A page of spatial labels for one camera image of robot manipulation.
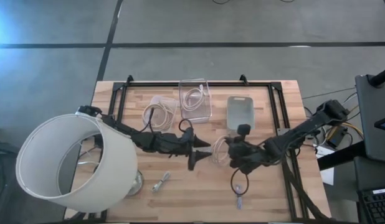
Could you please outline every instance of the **wooden table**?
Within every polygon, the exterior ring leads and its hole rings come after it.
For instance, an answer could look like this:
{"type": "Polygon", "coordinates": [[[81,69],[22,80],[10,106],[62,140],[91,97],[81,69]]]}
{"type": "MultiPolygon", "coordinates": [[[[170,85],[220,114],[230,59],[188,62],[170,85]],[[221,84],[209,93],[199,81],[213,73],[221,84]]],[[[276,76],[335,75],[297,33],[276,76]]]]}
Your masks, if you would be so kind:
{"type": "MultiPolygon", "coordinates": [[[[303,122],[305,112],[297,81],[281,81],[285,103],[291,127],[303,122]]],[[[108,111],[113,82],[98,82],[92,106],[97,106],[104,113],[108,111]]],[[[128,87],[123,123],[141,129],[141,114],[155,95],[178,99],[178,88],[173,87],[128,87]]],[[[212,87],[212,117],[208,123],[194,124],[195,133],[204,141],[214,143],[227,134],[226,106],[229,96],[249,96],[254,100],[255,129],[251,130],[247,140],[259,143],[275,135],[268,89],[264,87],[212,87]]],[[[176,114],[173,130],[181,120],[176,114]]],[[[249,175],[249,191],[243,196],[242,210],[236,209],[236,196],[230,188],[233,169],[218,167],[209,159],[199,161],[194,171],[187,170],[187,158],[145,153],[136,149],[138,169],[143,173],[145,184],[142,191],[134,197],[127,197],[109,208],[108,222],[267,222],[289,221],[290,214],[285,193],[285,184],[281,165],[259,167],[249,175]],[[161,189],[151,193],[166,171],[171,172],[161,189]]],[[[92,156],[99,152],[92,151],[92,156]]],[[[315,153],[311,147],[302,147],[298,163],[304,189],[309,197],[330,217],[330,210],[325,195],[315,153]]],[[[78,166],[73,189],[81,186],[92,173],[93,165],[78,166]]],[[[245,187],[245,177],[238,173],[234,183],[245,187]]],[[[294,192],[295,205],[300,214],[298,198],[294,192]]]]}

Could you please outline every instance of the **keyboard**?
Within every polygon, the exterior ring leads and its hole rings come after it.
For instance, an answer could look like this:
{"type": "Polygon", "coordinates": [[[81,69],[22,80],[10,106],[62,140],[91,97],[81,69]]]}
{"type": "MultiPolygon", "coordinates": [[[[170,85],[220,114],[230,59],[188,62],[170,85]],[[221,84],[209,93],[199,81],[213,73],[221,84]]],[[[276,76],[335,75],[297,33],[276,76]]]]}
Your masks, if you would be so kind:
{"type": "Polygon", "coordinates": [[[364,205],[369,223],[385,223],[385,188],[360,191],[359,199],[364,205]]]}

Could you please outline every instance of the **white lamp shade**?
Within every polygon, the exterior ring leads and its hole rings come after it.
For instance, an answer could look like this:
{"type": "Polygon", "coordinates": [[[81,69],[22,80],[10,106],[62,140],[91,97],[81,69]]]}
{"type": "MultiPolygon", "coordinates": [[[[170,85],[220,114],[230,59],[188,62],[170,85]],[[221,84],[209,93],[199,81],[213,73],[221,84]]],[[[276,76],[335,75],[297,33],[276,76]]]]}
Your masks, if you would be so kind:
{"type": "Polygon", "coordinates": [[[123,199],[137,172],[135,145],[128,136],[87,115],[67,114],[37,127],[19,151],[16,177],[31,196],[80,212],[101,212],[123,199]],[[103,138],[103,155],[91,178],[61,194],[59,169],[72,147],[94,134],[103,138]]]}

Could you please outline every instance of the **lamp base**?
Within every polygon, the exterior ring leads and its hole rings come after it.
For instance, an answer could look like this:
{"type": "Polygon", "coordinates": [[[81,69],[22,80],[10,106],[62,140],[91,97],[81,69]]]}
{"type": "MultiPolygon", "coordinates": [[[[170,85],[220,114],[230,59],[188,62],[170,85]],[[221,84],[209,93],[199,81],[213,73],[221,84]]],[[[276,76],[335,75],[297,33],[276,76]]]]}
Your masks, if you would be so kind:
{"type": "Polygon", "coordinates": [[[143,184],[144,184],[143,174],[140,171],[137,171],[136,178],[133,181],[133,185],[131,186],[129,193],[126,196],[133,196],[138,194],[143,188],[143,184]]]}

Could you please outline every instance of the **gray floor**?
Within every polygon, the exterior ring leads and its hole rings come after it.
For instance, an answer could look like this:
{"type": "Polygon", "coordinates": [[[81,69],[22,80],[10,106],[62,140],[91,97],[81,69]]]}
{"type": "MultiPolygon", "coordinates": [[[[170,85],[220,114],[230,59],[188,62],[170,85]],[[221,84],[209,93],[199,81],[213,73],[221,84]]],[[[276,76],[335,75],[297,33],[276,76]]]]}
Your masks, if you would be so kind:
{"type": "MultiPolygon", "coordinates": [[[[105,43],[116,0],[0,0],[0,44],[105,43]]],[[[125,0],[114,42],[385,41],[382,0],[125,0]]],[[[0,139],[21,146],[45,120],[90,104],[103,49],[0,49],[0,139]]],[[[385,69],[385,47],[112,49],[104,80],[298,80],[302,97],[354,86],[385,69]]],[[[314,110],[354,90],[303,100],[314,110]]],[[[353,107],[357,101],[351,101],[353,107]]],[[[361,126],[359,117],[352,123],[361,126]]],[[[350,164],[326,187],[331,211],[355,221],[350,164]]],[[[26,195],[9,179],[3,223],[61,220],[64,208],[26,195]]]]}

